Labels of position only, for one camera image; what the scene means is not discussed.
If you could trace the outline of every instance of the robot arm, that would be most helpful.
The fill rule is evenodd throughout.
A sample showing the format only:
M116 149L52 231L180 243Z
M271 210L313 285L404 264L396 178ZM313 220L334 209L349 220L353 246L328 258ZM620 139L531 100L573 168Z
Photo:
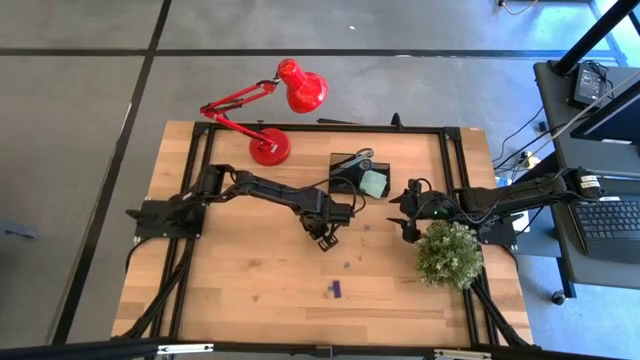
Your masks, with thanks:
M224 176L229 174L233 185L220 191ZM300 216L300 222L318 246L327 251L338 243L334 233L340 226L348 226L354 216L353 204L334 202L329 194L313 186L293 188L253 175L248 171L236 171L229 165L209 165L205 167L196 183L185 193L172 196L168 204L160 210L127 210L127 214L137 220L138 228L162 227L164 237L172 236L172 229L201 228L203 207L210 203L227 202L236 196L253 196L289 207Z
M389 218L400 224L407 242L420 239L416 220L448 220L476 228L480 234L491 230L498 221L511 214L555 203L577 200L597 201L602 189L597 178L584 169L562 170L556 174L496 189L464 188L453 196L438 191L421 191L417 180L392 203L400 203L400 211L408 220Z

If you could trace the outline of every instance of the gray carpet floor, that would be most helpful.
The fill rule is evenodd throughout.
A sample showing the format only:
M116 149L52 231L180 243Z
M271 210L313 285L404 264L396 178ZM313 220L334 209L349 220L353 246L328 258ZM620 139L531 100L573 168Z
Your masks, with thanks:
M0 48L146 48L162 0L0 1ZM598 2L601 11L610 1ZM514 3L513 7L524 4ZM510 16L491 0L174 1L161 49L566 50L595 22L587 4L541 2ZM613 32L629 65L640 44L628 19ZM607 50L606 41L596 49ZM36 228L36 240L0 241L0 347L41 345L68 282L142 66L142 57L0 56L0 218ZM270 77L279 57L157 57L100 235L70 341L106 339L124 279L133 222L167 120L201 120L201 105ZM294 115L284 96L234 119L319 117L487 129L502 140L541 106L535 58L302 57L331 96ZM613 58L600 59L613 65ZM526 128L506 152L536 136ZM519 257L535 342L545 349L640 358L640 291L577 286L564 306L555 259ZM228 358L257 356L224 354Z

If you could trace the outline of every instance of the red desk lamp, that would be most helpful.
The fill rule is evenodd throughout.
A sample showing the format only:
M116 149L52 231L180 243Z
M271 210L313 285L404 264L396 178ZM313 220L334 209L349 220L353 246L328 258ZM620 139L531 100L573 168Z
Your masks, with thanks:
M225 113L272 94L280 80L287 85L287 100L291 110L300 114L308 113L319 107L329 92L327 82L320 75L304 72L293 59L285 59L278 65L278 71L272 80L262 80L253 86L200 108L202 115L251 137L249 152L258 164L264 166L278 165L289 156L291 143L287 135L281 130L273 128L262 129L259 132L249 130L229 120ZM242 98L242 96L256 90L262 91Z

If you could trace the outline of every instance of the lamp shade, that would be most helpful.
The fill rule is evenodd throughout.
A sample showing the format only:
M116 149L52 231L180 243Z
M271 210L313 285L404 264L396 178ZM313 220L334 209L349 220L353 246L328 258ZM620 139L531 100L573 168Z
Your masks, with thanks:
M303 114L318 108L329 93L329 85L318 74L304 72L293 59L278 65L278 76L287 85L287 101L291 110Z

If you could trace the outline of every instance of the keyboard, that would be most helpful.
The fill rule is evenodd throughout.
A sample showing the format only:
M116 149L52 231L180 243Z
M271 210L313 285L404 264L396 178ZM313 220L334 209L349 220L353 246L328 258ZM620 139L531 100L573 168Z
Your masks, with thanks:
M640 196L581 202L571 211L587 255L640 263Z

